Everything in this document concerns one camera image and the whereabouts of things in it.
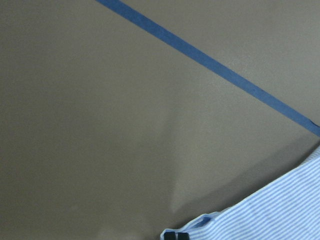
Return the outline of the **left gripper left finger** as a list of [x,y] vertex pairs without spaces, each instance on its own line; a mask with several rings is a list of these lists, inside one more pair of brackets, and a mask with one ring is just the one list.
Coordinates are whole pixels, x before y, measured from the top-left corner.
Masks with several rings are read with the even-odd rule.
[[165,232],[164,240],[175,240],[175,232]]

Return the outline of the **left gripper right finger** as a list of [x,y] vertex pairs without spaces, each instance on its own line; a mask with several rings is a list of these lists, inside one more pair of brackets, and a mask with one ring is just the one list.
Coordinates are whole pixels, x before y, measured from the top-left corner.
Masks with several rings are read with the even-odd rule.
[[177,234],[177,240],[189,240],[189,234],[187,232],[179,232]]

